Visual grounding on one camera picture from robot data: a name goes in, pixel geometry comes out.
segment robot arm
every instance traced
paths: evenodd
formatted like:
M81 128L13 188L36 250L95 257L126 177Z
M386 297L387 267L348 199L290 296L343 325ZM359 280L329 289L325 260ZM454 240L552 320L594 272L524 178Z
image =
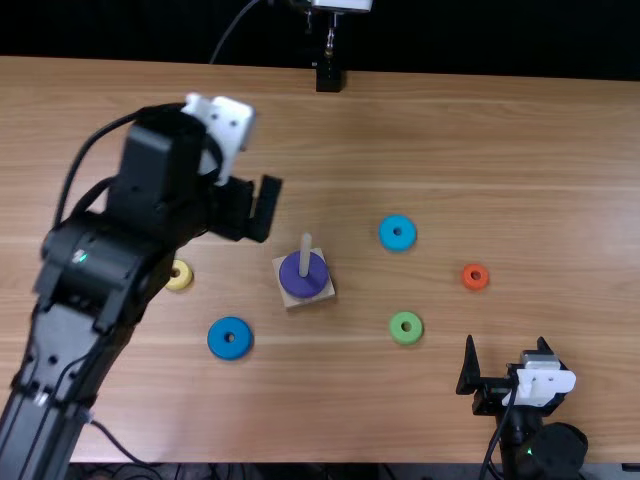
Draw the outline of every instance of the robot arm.
M572 425L542 423L573 390L576 376L544 338L538 339L537 347L522 352L521 364L507 364L505 377L482 377L469 335L456 394L474 394L473 414L496 418L504 480L577 480L587 437ZM492 450L490 445L487 459Z
M0 420L3 480L64 476L100 385L179 247L206 231L267 238L281 181L263 178L252 216L253 183L230 176L253 119L251 107L224 97L144 109L118 174L48 234L29 340ZM107 187L104 212L85 211Z

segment wooden table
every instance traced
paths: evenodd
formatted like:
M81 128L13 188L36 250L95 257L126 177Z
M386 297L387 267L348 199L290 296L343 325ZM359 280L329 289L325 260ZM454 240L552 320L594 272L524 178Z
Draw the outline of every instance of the wooden table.
M163 291L100 391L98 419L149 461L480 462L493 419L454 394L472 333L487 375L544 335L578 377L552 417L581 428L590 462L640 460L640 85L350 73L314 93L312 71L0 60L0 401L18 367L39 247L63 176L99 126L189 91L253 104L235 174L285 179L263 245L213 235L179 257L186 294ZM72 201L117 168L125 131L87 157ZM406 254L377 226L418 227ZM338 296L286 312L272 258L303 230ZM490 288L461 285L481 262ZM415 348L391 341L400 310ZM255 332L246 361L216 360L216 319ZM94 429L77 461L122 460Z

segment black cable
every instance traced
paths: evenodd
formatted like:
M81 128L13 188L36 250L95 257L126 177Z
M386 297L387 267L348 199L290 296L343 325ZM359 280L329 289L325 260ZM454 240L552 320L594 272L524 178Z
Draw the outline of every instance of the black cable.
M27 383L28 386L31 386L31 382L33 382L33 377L35 376L36 371L38 370L38 365L40 364L40 347L38 346L38 343L36 342L36 339L33 336L33 330L31 330L31 332L29 333L29 339L27 340L26 350L30 352L32 345L34 348L34 352L33 352L34 358L32 359L32 361L35 362L35 365L33 365L33 370L31 370L31 375L29 375L29 381ZM31 357L30 353L27 354L27 356L25 356L22 367L20 368L20 371L22 371L22 369L24 369L27 365L31 363L29 362L30 357ZM20 409L22 408L22 404L24 403L25 400L27 400L27 396L23 395L16 411L20 411ZM2 453L4 452L4 449L7 446L7 442L9 441L9 438L11 438L11 432L13 431L13 427L17 419L18 419L18 415L14 415L13 418L11 419L11 423L9 424L9 429L7 431L7 434L5 435L4 442L2 443L2 445L0 445L0 455L2 455Z
M80 198L80 200L78 200L78 203L76 203L76 206L73 207L71 215L77 215L78 213L81 213L87 210L93 204L93 202L95 202L98 199L98 197L102 194L102 192L104 192L107 188L111 186L111 184L113 184L113 181L115 179L116 179L115 176L103 178L98 183L96 183L93 187L91 187L89 191L85 193L82 196L82 198Z
M396 476L395 474L391 471L391 467L389 465L387 465L386 463L382 464L382 468L384 468L384 471L387 472L387 475L389 476L389 478L391 480L396 480Z
M238 22L242 20L242 17L244 17L245 14L259 2L260 0L251 0L249 3L247 3L244 6L242 10L240 10L240 12L238 12L238 15L236 15L236 18L233 19L233 21L229 24L227 29L224 31L224 33L220 37L220 40L218 40L218 44L216 45L216 48L213 51L213 54L211 54L211 58L209 59L209 65L213 65L216 62L216 58L218 58L218 54L220 53L220 50L222 49L224 42L227 41L227 37L231 34L233 29L236 28L236 25L238 24Z
M116 347L107 347L105 350L110 350ZM96 351L93 353L93 355L98 355L102 352ZM42 416L42 420L40 421L40 425L38 425L38 429L36 430L36 435L33 439L33 443L31 444L31 448L29 448L29 452L27 453L27 458L24 462L24 465L22 466L22 470L20 471L20 476L18 477L18 480L22 480L22 478L24 477L24 473L27 469L27 465L29 465L29 461L31 460L31 455L33 455L33 451L36 448L36 445L38 444L38 440L40 440L40 435L42 435L42 429L44 427L45 422L47 421L47 417L49 416L49 412L51 411L51 407L54 403L53 400L55 400L56 396L58 395L58 390L60 390L60 385L62 385L62 381L64 380L64 378L67 376L67 373L69 372L69 370L71 368L73 368L76 364L83 362L84 360L86 360L87 358L89 358L89 356L91 356L92 353L89 352L85 355L83 355L80 358L76 358L75 360L72 360L71 362L67 363L67 365L62 369L62 372L60 373L60 376L58 377L58 381L56 382L56 385L53 389L53 391L51 392L51 395L49 395L49 402L47 405L47 410L44 412L44 415Z
M158 477L159 480L163 480L162 475L160 475L155 469L148 467L146 465L139 465L136 463L125 463L124 465L120 465L118 468L116 468L113 473L111 474L111 477L115 478L118 476L118 474L123 471L125 468L139 468L140 470L146 470L148 472L153 473L156 477Z
M507 404L507 408L504 411L504 415L502 416L502 420L500 420L500 424L496 431L493 432L493 436L489 441L489 446L487 447L487 453L484 455L484 461L482 462L482 466L480 467L480 474L478 475L478 480L484 480L484 477L487 473L487 468L489 467L489 461L491 460L491 455L493 455L493 451L500 440L500 435L502 435L502 430L504 430L504 426L507 424L507 420L509 419L509 414L511 413L511 409L513 405L516 403L516 395L518 390L518 378L513 377L513 387L511 388L511 396L509 397L509 403Z
M220 477L218 476L218 472L216 471L216 464L215 463L208 463L207 465L209 465L209 470L211 470L211 476L209 477L209 480L220 480Z
M100 430L104 434L104 436L107 437L111 443L113 443L114 447L116 447L118 450L120 450L120 452L125 457L127 457L129 460L131 460L136 465L144 465L145 467L157 467L157 466L161 465L161 464L158 464L158 463L147 463L147 462L144 462L144 461L140 460L138 457L133 455L129 450L124 448L124 446L118 441L118 439L116 437L113 436L113 434L109 431L109 429L107 427L105 427L102 423L100 423L99 421L91 420L89 422L89 425L93 425L98 430Z
M80 147L80 150L78 150L78 153L76 153L76 156L74 157L73 162L71 162L71 166L69 167L69 171L67 172L67 176L64 179L64 184L62 185L62 191L60 192L60 197L58 198L58 206L56 208L56 213L53 217L53 228L58 227L60 223L62 223L62 216L64 215L64 207L67 203L67 197L69 196L69 191L71 190L71 184L73 183L73 179L75 178L76 173L78 172L78 169L80 168L80 164L82 163L82 160L84 159L85 155L87 154L87 152L93 146L94 143L96 143L106 134L114 131L116 128L122 127L123 125L126 125L129 122L133 122L134 120L137 120L143 113L150 113L156 110L161 111L163 109L173 109L173 108L180 109L183 106L184 104L180 104L180 103L167 103L164 105L144 107L144 108L141 108L140 110L137 110L133 113L125 115L124 117L120 117L106 124L104 127L97 130L89 138L87 138L85 142L82 144L82 146Z
M487 470L489 470L489 473L493 478L495 478L495 480L502 480L502 475L500 474L500 472L498 472L498 469L494 465L493 461L489 462L489 466L487 467Z

